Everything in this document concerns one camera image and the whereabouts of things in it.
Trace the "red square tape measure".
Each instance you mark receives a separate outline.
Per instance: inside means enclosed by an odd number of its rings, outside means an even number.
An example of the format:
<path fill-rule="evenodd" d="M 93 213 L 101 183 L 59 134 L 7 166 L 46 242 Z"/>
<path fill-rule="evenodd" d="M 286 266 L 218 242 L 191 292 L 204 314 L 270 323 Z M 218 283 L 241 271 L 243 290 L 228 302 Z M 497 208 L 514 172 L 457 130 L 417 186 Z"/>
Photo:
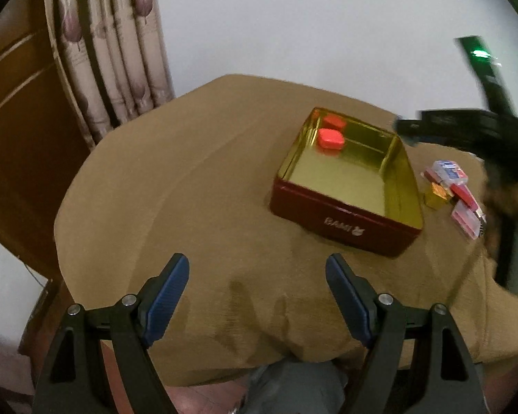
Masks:
<path fill-rule="evenodd" d="M 345 138 L 342 132 L 336 129 L 320 128 L 317 131 L 317 145 L 323 150 L 340 151 L 345 146 Z"/>

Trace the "clear case with blue card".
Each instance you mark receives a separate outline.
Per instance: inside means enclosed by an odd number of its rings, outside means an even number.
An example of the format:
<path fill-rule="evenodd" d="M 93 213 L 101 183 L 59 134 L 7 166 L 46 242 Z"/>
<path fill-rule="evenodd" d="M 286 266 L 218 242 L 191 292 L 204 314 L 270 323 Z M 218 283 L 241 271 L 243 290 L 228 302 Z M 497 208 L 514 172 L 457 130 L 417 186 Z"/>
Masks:
<path fill-rule="evenodd" d="M 435 161 L 432 165 L 432 170 L 447 186 L 452 184 L 464 185 L 469 180 L 468 175 L 462 170 L 459 164 L 454 161 Z"/>

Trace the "red rectangular block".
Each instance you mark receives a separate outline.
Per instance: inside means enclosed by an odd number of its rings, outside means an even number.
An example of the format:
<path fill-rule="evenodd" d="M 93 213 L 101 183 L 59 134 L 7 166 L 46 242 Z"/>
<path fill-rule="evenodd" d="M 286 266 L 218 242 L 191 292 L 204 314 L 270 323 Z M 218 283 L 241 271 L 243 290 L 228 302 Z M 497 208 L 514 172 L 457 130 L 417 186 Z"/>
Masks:
<path fill-rule="evenodd" d="M 479 204 L 466 184 L 452 183 L 450 186 L 452 194 L 460 200 L 471 211 L 477 211 Z"/>

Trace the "small gold orange box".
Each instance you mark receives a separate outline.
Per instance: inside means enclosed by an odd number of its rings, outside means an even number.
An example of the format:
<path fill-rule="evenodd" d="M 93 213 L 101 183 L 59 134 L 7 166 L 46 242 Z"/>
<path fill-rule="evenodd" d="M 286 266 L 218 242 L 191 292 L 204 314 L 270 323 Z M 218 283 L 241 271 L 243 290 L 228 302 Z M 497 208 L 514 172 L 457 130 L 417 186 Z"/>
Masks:
<path fill-rule="evenodd" d="M 430 182 L 424 191 L 424 203 L 427 207 L 438 210 L 448 204 L 452 195 L 441 184 Z"/>

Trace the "silver white box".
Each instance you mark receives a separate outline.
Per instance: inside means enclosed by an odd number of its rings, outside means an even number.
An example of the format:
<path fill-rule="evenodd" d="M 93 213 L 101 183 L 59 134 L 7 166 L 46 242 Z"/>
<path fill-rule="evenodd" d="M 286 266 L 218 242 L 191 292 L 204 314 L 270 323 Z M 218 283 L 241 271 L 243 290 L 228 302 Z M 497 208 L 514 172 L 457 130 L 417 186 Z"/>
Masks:
<path fill-rule="evenodd" d="M 487 227 L 487 217 L 484 211 L 479 207 L 475 212 L 476 218 L 479 220 L 479 233 L 478 236 L 484 236 Z"/>

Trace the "clear case with red insert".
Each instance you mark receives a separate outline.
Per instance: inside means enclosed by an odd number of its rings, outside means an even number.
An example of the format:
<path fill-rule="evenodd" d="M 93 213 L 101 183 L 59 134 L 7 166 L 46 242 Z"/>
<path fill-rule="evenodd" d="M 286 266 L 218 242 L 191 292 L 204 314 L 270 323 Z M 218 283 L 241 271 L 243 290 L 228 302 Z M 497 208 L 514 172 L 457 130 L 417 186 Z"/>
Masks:
<path fill-rule="evenodd" d="M 470 239 L 477 239 L 482 230 L 481 220 L 462 201 L 455 204 L 451 212 L 451 219 Z"/>

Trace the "grey cloth under table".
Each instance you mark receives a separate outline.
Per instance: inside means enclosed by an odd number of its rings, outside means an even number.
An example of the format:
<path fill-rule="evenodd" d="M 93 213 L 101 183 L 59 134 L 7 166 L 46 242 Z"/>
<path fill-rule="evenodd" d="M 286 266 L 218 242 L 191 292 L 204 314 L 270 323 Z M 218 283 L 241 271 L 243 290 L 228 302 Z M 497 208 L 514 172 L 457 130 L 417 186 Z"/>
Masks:
<path fill-rule="evenodd" d="M 251 372 L 237 413 L 338 413 L 347 381 L 332 362 L 285 359 Z"/>

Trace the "red tin box gold interior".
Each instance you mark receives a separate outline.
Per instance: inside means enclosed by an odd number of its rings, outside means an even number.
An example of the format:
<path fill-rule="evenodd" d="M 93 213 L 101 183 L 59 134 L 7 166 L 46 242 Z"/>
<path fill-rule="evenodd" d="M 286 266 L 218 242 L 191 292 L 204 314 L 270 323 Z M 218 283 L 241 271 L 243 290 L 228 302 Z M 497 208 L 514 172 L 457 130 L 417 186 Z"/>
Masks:
<path fill-rule="evenodd" d="M 323 150 L 320 128 L 343 133 Z M 324 238 L 397 257 L 424 227 L 408 154 L 394 133 L 326 108 L 313 108 L 274 178 L 269 207 Z"/>

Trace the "beige patterned curtain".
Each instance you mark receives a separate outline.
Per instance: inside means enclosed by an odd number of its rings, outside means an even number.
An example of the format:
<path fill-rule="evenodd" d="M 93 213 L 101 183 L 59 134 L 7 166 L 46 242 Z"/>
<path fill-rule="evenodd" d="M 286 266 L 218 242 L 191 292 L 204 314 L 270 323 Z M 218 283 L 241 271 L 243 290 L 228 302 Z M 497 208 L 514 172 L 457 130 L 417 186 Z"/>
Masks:
<path fill-rule="evenodd" d="M 158 0 L 44 0 L 59 80 L 88 147 L 175 97 Z"/>

